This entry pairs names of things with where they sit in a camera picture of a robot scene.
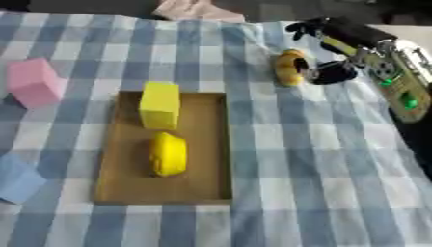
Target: pink cloth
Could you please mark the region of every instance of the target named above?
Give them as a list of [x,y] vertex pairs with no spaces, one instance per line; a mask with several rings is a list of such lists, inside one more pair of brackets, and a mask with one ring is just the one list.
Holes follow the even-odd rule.
[[243,14],[216,7],[211,4],[211,0],[163,0],[153,13],[170,20],[211,19],[245,22]]
[[8,91],[27,109],[59,101],[65,86],[44,58],[8,65]]

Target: green light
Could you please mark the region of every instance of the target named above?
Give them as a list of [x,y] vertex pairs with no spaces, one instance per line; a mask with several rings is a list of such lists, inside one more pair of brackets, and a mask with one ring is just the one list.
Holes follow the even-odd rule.
[[408,92],[403,93],[400,96],[400,102],[403,104],[405,109],[411,110],[419,105],[419,102]]
[[393,83],[393,81],[391,79],[386,79],[384,81],[381,82],[381,85],[383,86],[389,86]]
[[411,99],[405,102],[406,109],[414,109],[419,105],[419,103],[415,99]]

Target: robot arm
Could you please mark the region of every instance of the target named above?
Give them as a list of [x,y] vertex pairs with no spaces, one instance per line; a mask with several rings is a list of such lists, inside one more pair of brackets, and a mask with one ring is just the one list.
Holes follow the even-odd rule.
[[[349,64],[364,69],[402,122],[418,122],[428,112],[432,101],[428,91],[432,83],[432,57],[416,44],[366,25],[352,23],[346,18],[298,22],[287,26],[286,31],[295,33],[295,41],[305,34],[317,37],[322,48],[347,57],[346,68],[354,70],[346,66]],[[326,70],[332,76],[333,68]]]

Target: yellow dome-shaped object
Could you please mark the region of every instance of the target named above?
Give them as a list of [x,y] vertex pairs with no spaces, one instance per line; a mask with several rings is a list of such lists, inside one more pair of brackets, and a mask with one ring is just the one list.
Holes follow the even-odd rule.
[[294,49],[284,51],[275,63],[276,75],[284,86],[294,86],[304,81],[303,75],[298,71],[295,61],[301,59],[306,63],[303,52]]
[[166,177],[186,170],[186,141],[167,132],[159,132],[153,139],[150,162],[155,174]]

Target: blue and white checkered cloth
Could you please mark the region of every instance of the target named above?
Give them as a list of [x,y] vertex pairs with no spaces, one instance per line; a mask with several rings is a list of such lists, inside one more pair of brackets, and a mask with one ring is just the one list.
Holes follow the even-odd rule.
[[[0,106],[0,150],[48,179],[23,206],[0,205],[0,246],[432,246],[432,185],[386,103],[362,76],[275,83],[284,49],[333,59],[285,25],[0,12],[1,67],[45,57],[68,79],[59,104]],[[231,206],[92,203],[114,95],[147,80],[227,93]]]

